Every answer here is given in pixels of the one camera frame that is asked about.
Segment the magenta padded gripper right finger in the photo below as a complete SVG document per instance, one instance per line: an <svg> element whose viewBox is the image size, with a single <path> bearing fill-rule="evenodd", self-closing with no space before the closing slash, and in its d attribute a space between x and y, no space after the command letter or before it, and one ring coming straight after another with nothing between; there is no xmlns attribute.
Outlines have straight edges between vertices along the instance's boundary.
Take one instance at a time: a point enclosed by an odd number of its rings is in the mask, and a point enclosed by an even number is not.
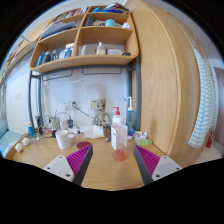
<svg viewBox="0 0 224 224"><path fill-rule="evenodd" d="M159 157L138 145L134 146L134 157L145 185L181 170L169 156Z"/></svg>

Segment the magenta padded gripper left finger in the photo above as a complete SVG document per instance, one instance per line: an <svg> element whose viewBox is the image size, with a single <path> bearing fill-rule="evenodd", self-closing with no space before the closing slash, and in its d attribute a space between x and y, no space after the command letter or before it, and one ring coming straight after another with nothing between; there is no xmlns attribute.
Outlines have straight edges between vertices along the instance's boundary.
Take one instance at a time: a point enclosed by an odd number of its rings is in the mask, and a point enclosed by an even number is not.
<svg viewBox="0 0 224 224"><path fill-rule="evenodd" d="M81 185L92 156L93 146L88 145L68 156L57 156L44 167L44 170Z"/></svg>

